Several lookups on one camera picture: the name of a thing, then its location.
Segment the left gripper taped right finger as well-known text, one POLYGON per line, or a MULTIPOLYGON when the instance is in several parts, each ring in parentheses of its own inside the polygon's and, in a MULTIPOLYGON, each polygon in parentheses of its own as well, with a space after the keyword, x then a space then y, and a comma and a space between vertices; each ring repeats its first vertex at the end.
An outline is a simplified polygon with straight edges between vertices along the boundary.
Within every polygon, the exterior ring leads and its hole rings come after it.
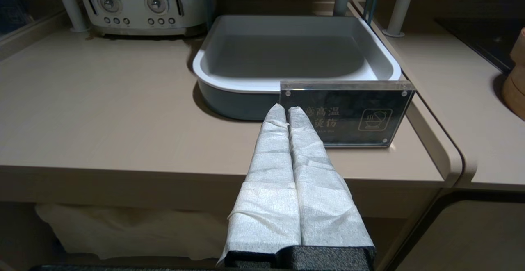
POLYGON ((352 194, 306 113, 292 107, 288 122, 302 244, 373 248, 352 194))

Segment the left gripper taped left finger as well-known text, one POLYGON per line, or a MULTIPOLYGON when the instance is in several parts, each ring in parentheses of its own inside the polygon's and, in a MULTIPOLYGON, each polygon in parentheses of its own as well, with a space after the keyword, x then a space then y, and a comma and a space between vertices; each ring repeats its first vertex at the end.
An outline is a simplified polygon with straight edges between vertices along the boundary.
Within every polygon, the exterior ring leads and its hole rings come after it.
POLYGON ((275 104, 261 125, 247 175, 228 216, 219 264, 230 252, 274 254, 301 243, 299 202, 285 109, 275 104))

